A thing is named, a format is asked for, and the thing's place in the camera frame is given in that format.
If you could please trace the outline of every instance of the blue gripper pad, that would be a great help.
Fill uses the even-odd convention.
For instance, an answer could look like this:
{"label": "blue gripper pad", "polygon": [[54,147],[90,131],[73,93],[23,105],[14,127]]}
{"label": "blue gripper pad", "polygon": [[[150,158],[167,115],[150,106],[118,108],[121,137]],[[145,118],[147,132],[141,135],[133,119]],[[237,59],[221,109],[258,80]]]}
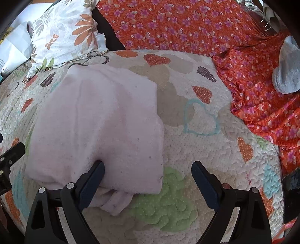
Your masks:
{"label": "blue gripper pad", "polygon": [[218,194],[215,191],[209,179],[206,177],[205,173],[201,170],[197,162],[192,164],[192,176],[196,182],[206,204],[209,208],[213,209],[215,212],[218,211],[220,204]]}
{"label": "blue gripper pad", "polygon": [[95,168],[91,168],[87,175],[89,175],[84,187],[82,188],[80,195],[79,195],[79,204],[78,204],[78,209],[81,212],[83,209],[87,208],[95,193],[96,190],[98,189],[101,180],[103,179],[104,172],[105,172],[105,167],[104,163],[101,161],[97,161],[96,163],[98,164],[95,166]]}

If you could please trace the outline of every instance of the patterned quilt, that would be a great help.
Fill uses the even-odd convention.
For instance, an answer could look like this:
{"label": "patterned quilt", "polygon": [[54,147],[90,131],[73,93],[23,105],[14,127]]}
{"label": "patterned quilt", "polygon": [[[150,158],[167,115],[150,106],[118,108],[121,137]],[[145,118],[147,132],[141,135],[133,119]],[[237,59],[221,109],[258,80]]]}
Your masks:
{"label": "patterned quilt", "polygon": [[[197,160],[234,188],[257,187],[274,236],[283,219],[278,148],[252,134],[230,112],[231,93],[219,79],[212,59],[162,50],[125,50],[105,55],[90,53],[88,60],[77,62],[126,68],[157,84],[157,112],[165,133],[164,178],[158,195],[135,195],[118,216],[99,208],[83,211],[100,243],[196,243],[214,214],[191,176],[191,164]],[[31,133],[45,97],[56,89],[70,65],[38,73],[23,84],[30,67],[27,62],[0,86],[0,152],[18,141],[26,146],[25,156],[11,168],[12,190],[1,200],[23,233],[40,187],[24,176]],[[62,209],[59,214],[69,243],[75,243]],[[223,241],[229,240],[237,214],[235,209]]]}

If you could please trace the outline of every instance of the red floral fabric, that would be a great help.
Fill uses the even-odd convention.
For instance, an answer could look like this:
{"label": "red floral fabric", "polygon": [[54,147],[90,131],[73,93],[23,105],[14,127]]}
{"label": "red floral fabric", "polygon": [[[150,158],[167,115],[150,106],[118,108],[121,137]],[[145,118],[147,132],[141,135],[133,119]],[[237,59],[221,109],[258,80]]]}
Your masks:
{"label": "red floral fabric", "polygon": [[126,49],[213,56],[267,38],[235,0],[108,0],[97,8]]}
{"label": "red floral fabric", "polygon": [[253,47],[214,56],[217,72],[231,91],[231,112],[255,134],[280,146],[283,174],[300,166],[300,92],[278,93],[272,84],[279,51],[288,33]]}

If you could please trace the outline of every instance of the pink cloth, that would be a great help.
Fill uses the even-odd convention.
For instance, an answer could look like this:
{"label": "pink cloth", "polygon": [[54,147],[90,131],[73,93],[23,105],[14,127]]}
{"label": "pink cloth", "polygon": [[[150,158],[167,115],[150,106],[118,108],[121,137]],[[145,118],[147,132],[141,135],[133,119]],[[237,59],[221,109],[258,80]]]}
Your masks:
{"label": "pink cloth", "polygon": [[135,193],[158,194],[164,128],[156,86],[126,69],[70,67],[39,111],[26,175],[54,190],[76,182],[101,160],[105,175],[90,206],[113,215]]}

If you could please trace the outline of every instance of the gray cloth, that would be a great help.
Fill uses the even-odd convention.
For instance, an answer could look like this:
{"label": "gray cloth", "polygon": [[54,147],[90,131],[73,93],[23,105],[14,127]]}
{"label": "gray cloth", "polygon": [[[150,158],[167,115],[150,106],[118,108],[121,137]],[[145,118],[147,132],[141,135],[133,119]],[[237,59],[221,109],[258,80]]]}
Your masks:
{"label": "gray cloth", "polygon": [[300,49],[288,36],[279,55],[279,66],[273,70],[272,81],[276,91],[289,94],[300,90]]}

